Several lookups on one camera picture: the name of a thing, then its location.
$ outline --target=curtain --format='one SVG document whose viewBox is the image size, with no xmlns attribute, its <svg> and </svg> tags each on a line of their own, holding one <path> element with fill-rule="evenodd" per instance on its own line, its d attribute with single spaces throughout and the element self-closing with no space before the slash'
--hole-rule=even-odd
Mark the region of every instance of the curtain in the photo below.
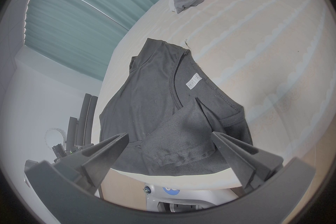
<svg viewBox="0 0 336 224">
<path fill-rule="evenodd" d="M 25 45 L 103 80 L 113 50 L 158 0 L 29 0 Z"/>
</svg>

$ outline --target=green curtain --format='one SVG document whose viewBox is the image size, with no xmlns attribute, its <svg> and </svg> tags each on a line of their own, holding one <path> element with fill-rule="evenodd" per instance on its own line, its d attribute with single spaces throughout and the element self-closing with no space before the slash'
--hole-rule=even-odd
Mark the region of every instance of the green curtain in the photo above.
<svg viewBox="0 0 336 224">
<path fill-rule="evenodd" d="M 25 45 L 103 80 L 113 50 L 158 0 L 30 0 Z"/>
</svg>

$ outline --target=mattress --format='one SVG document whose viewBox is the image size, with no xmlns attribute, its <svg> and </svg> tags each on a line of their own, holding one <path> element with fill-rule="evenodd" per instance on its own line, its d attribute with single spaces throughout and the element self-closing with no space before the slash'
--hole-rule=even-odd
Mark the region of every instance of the mattress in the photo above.
<svg viewBox="0 0 336 224">
<path fill-rule="evenodd" d="M 149 37 L 189 46 L 204 73 L 244 106 L 254 146 L 282 156 L 285 165 L 315 145 L 336 112 L 336 25 L 324 0 L 204 0 L 179 14 L 168 2 L 153 5 L 114 50 L 93 143 L 99 142 L 100 113 Z M 200 176 L 123 174 L 176 189 L 240 186 L 231 168 Z"/>
</svg>

